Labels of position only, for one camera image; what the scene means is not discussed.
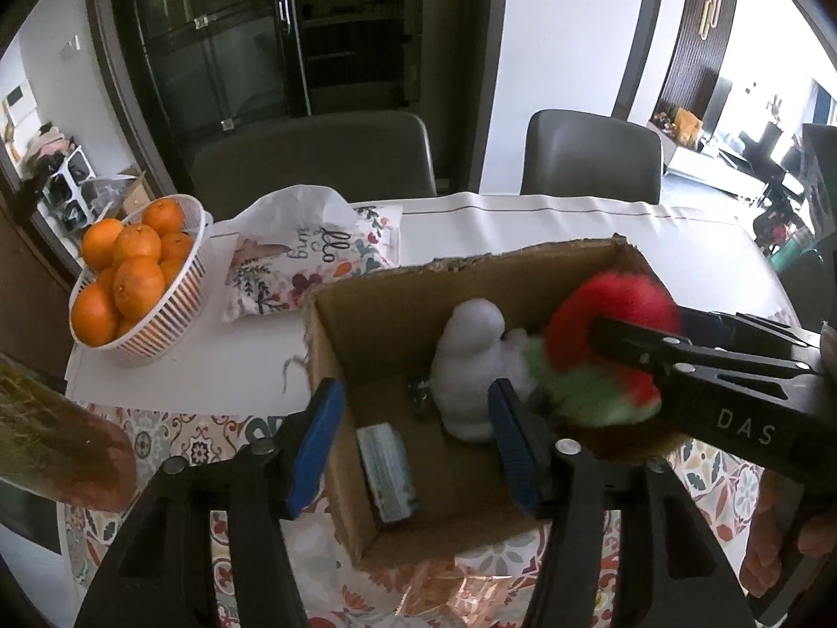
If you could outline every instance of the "printed pillow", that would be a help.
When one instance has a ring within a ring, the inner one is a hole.
[[[400,205],[356,207],[351,229],[303,228],[294,239],[239,237],[229,264],[223,319],[299,309],[312,285],[399,266]]]

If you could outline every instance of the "cardboard box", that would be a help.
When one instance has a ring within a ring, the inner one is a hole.
[[[140,172],[137,168],[131,167],[125,172],[121,172],[121,174],[135,175],[137,180],[131,183],[131,186],[128,186],[122,197],[120,219],[141,210],[153,199],[153,196],[148,192],[148,184],[145,183],[145,172]]]
[[[437,260],[313,291],[304,315],[311,387],[336,377],[347,394],[325,484],[338,539],[357,566],[450,558],[535,526],[512,503],[496,447],[452,439],[436,415],[416,419],[406,378],[429,369],[436,342],[459,303],[490,299],[503,312],[506,328],[540,331],[580,283],[604,270],[654,275],[637,249],[614,236]],[[357,427],[382,422],[401,434],[419,502],[411,518],[385,528],[376,524],[355,436]],[[588,431],[584,443],[603,457],[619,459],[649,451],[656,455],[652,444],[671,444],[673,435],[657,420],[624,430],[608,431],[601,441],[597,430]]]

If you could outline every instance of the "gray chair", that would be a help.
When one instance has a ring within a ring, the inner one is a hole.
[[[641,125],[567,110],[535,113],[521,194],[660,202],[663,145]]]
[[[293,184],[330,186],[350,203],[436,195],[427,129],[401,111],[254,125],[199,150],[191,176],[220,219]]]

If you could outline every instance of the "white wall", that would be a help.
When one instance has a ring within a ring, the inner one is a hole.
[[[74,134],[97,175],[134,165],[95,59],[85,0],[40,0],[18,35],[40,119]],[[68,54],[75,35],[81,51]]]
[[[0,58],[0,98],[4,98],[15,87],[27,81],[26,72],[24,71],[24,58],[20,53],[20,37],[15,35],[9,44],[6,52],[3,53],[3,58]],[[38,115],[38,110],[32,111],[26,118],[24,118],[14,130],[14,145],[20,157],[26,154],[26,148],[29,140],[35,137],[41,126],[41,119]],[[6,127],[6,117],[0,110],[0,133],[3,133]],[[7,144],[7,153],[9,158],[12,158],[11,150]],[[20,163],[14,163],[15,167],[20,172]]]
[[[543,108],[610,115],[641,0],[506,0],[480,193],[520,192],[529,119]]]
[[[632,123],[645,125],[654,114],[665,75],[669,71],[671,56],[675,51],[677,33],[680,30],[685,0],[661,0],[657,27],[648,52],[646,68],[643,70],[634,105],[628,119]]]

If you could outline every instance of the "white plastic basket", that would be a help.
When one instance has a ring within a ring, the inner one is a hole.
[[[167,197],[173,198],[180,205],[186,218],[183,231],[195,241],[183,268],[154,309],[131,331],[106,345],[90,347],[96,352],[113,352],[130,366],[151,363],[166,353],[186,334],[208,299],[206,277],[212,260],[212,249],[206,240],[212,235],[212,215],[192,196],[177,194]],[[127,225],[140,219],[145,207],[128,215],[124,223]],[[81,289],[95,280],[95,272],[89,268],[81,272],[70,294],[70,311]],[[75,336],[72,322],[70,333],[78,344],[86,346]]]

